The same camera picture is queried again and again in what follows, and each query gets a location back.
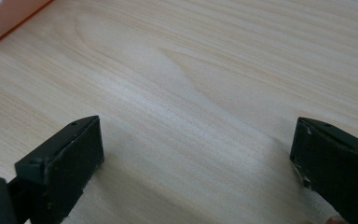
orange box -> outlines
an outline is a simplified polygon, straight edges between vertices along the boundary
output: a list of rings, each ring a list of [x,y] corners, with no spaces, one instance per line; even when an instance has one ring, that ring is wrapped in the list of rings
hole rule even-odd
[[[0,37],[51,0],[0,0]]]

wooden table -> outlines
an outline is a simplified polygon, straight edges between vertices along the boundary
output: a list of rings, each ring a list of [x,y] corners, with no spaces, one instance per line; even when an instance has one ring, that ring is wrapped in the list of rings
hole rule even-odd
[[[358,137],[358,0],[56,0],[0,41],[0,176],[100,115],[63,223],[324,223],[299,116]]]

black object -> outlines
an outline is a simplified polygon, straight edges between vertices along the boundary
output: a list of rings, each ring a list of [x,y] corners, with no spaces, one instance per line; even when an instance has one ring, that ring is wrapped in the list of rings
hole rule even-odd
[[[99,117],[68,124],[16,162],[9,184],[0,178],[0,223],[61,223],[102,162]]]
[[[358,224],[358,138],[328,123],[298,118],[290,160],[304,187]]]

wood grain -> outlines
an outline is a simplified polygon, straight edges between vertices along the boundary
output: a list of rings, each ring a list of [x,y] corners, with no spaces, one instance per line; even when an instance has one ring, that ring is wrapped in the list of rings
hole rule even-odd
[[[98,114],[64,223],[324,223],[296,118],[358,136],[358,1],[55,0],[0,41],[0,176]]]

orange object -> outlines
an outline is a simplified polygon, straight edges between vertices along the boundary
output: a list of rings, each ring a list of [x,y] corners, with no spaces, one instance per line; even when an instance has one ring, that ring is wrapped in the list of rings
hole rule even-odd
[[[50,0],[0,0],[0,37],[26,20]]]

